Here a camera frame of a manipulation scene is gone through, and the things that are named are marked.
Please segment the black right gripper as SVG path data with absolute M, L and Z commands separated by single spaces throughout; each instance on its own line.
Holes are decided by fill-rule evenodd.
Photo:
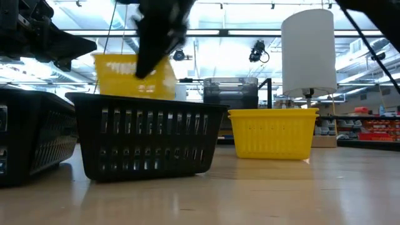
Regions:
M 135 19 L 139 34 L 135 76 L 150 72 L 186 41 L 189 14 L 196 0 L 135 0 L 142 18 Z

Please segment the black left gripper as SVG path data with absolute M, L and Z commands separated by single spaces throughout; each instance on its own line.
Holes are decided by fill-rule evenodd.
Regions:
M 53 62 L 70 72 L 72 60 L 97 49 L 97 44 L 60 30 L 46 0 L 0 0 L 0 57 Z

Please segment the yellow basket with label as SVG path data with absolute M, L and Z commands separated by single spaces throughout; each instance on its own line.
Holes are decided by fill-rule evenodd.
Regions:
M 175 99 L 177 81 L 169 58 L 162 59 L 144 79 L 135 75 L 138 61 L 135 54 L 95 54 L 93 58 L 101 94 Z

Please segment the translucent smoky grey bin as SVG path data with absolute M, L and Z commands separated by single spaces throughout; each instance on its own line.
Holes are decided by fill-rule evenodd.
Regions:
M 257 96 L 245 95 L 211 95 L 203 97 L 204 103 L 227 105 L 229 109 L 257 109 L 258 100 Z
M 258 79 L 256 77 L 209 77 L 204 79 L 203 84 L 204 96 L 224 92 L 258 95 Z

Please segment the background storage shelf unit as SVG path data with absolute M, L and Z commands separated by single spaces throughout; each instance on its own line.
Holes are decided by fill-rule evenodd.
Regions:
M 387 133 L 393 141 L 360 141 L 359 133 Z M 337 147 L 400 152 L 400 116 L 320 116 L 315 136 L 336 136 Z

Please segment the black slotted plastic basket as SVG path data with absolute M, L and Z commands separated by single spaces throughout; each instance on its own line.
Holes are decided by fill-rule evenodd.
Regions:
M 68 92 L 85 175 L 93 181 L 184 177 L 211 167 L 219 104 Z
M 0 89 L 0 187 L 58 166 L 77 140 L 72 104 L 50 92 Z

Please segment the yellow plastic basket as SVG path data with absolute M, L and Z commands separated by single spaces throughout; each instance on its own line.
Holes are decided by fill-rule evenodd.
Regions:
M 237 157 L 307 159 L 317 116 L 234 117 L 231 120 Z
M 317 116 L 318 108 L 292 108 L 292 109 L 232 109 L 228 113 L 234 117 L 258 116 Z

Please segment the white cylindrical lamp shade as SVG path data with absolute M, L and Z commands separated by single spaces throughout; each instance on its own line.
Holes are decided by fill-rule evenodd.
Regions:
M 334 16 L 326 9 L 293 14 L 281 25 L 282 91 L 292 98 L 337 91 Z

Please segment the lamp stand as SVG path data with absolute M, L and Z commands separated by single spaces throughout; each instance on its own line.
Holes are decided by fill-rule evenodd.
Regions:
M 311 99 L 314 94 L 314 89 L 313 88 L 302 89 L 302 94 L 306 98 L 307 108 L 310 108 L 311 107 Z

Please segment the red storage bin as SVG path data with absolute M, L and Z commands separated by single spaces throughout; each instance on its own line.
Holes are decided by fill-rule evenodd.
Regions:
M 359 133 L 360 141 L 393 141 L 393 138 L 387 133 Z

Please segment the ceiling track rail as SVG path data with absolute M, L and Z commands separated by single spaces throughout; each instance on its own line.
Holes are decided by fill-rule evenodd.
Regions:
M 82 36 L 85 38 L 93 37 L 138 37 L 138 32 L 134 29 L 64 29 L 62 30 L 72 35 Z M 377 30 L 363 30 L 361 31 L 367 38 L 382 38 L 383 34 Z M 359 33 L 355 30 L 335 30 L 334 35 L 337 38 L 355 38 L 359 36 Z M 269 37 L 278 38 L 281 37 L 281 30 L 277 29 L 190 29 L 187 31 L 189 37 Z

